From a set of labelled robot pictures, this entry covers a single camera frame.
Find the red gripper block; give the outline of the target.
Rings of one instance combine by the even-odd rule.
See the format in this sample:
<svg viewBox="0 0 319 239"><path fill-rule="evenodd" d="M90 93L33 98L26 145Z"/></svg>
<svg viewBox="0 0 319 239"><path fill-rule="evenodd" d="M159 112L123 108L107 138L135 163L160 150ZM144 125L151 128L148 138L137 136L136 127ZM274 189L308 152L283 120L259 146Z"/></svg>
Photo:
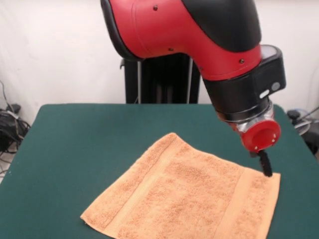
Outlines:
<svg viewBox="0 0 319 239"><path fill-rule="evenodd" d="M232 123L232 129L240 135L242 144L250 151L252 158L259 157L263 174L272 177L272 168L264 149L273 146L281 135L279 124L272 119Z"/></svg>

